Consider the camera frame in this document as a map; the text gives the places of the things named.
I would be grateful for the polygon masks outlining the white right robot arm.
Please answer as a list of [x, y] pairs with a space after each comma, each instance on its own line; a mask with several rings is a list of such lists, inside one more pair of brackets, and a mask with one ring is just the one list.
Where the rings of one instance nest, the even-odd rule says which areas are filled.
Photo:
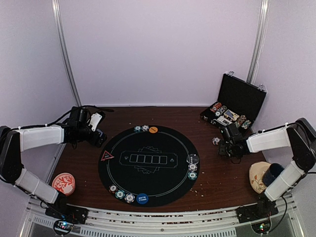
[[285, 169], [264, 191], [270, 201], [293, 188], [316, 164], [316, 130], [306, 118], [259, 131], [245, 138], [231, 123], [220, 128], [223, 136], [219, 153], [241, 158], [263, 152], [269, 161], [279, 161]]

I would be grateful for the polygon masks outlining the blue small blind button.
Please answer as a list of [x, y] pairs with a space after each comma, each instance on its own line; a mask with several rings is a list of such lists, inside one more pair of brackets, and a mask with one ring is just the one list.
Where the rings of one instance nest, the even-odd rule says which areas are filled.
[[137, 195], [136, 201], [138, 204], [144, 205], [149, 201], [149, 197], [145, 193], [140, 193]]

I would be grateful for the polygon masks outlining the clear round dealer button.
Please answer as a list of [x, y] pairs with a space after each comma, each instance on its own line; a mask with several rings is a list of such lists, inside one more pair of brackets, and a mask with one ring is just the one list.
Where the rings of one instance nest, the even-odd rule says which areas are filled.
[[197, 154], [189, 154], [187, 156], [187, 163], [198, 164], [199, 163], [199, 156]]

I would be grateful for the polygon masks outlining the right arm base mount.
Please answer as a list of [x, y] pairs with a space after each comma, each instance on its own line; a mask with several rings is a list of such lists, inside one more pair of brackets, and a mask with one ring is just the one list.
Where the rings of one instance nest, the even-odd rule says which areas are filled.
[[271, 217], [278, 214], [278, 208], [275, 201], [260, 198], [256, 204], [238, 207], [236, 214], [240, 224], [250, 222], [256, 234], [264, 235], [272, 229]]

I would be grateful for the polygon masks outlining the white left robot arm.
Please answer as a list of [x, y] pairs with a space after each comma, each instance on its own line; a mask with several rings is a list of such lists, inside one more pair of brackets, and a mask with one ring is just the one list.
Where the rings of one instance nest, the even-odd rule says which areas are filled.
[[38, 199], [52, 204], [51, 210], [60, 219], [71, 215], [71, 208], [60, 199], [66, 196], [43, 181], [37, 174], [27, 170], [23, 158], [36, 155], [31, 162], [48, 164], [52, 156], [49, 150], [57, 150], [63, 144], [76, 146], [88, 142], [101, 147], [106, 135], [98, 125], [105, 118], [103, 112], [87, 118], [85, 112], [71, 115], [64, 123], [31, 125], [18, 128], [0, 128], [0, 177], [4, 182], [16, 186]]

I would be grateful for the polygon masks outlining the yellow big blind button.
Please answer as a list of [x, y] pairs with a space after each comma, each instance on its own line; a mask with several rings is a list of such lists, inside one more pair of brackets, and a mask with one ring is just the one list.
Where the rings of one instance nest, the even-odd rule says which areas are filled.
[[158, 128], [155, 127], [155, 126], [151, 126], [151, 127], [149, 128], [149, 132], [152, 133], [152, 134], [157, 133], [157, 132], [158, 132]]

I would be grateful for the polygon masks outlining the brown chip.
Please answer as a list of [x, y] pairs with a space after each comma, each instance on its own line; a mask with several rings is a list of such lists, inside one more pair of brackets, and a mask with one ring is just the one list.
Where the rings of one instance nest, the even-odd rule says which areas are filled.
[[115, 194], [117, 190], [118, 190], [118, 188], [117, 188], [116, 185], [110, 185], [109, 186], [109, 192], [110, 193]]

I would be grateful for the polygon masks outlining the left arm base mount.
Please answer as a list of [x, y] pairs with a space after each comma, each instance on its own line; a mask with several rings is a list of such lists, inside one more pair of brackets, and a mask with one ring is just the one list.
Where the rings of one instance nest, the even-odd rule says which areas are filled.
[[55, 218], [53, 230], [58, 236], [68, 235], [77, 224], [85, 224], [88, 209], [67, 204], [67, 197], [59, 193], [54, 203], [41, 201], [41, 207], [45, 209], [45, 215]]

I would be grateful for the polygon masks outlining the red triangular all-in marker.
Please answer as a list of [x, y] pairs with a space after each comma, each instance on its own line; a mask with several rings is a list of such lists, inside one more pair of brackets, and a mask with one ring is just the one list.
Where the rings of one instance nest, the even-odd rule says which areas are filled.
[[114, 156], [109, 153], [108, 151], [104, 151], [103, 154], [101, 155], [101, 159], [100, 161], [106, 161], [106, 160], [109, 160], [109, 159], [112, 159]]

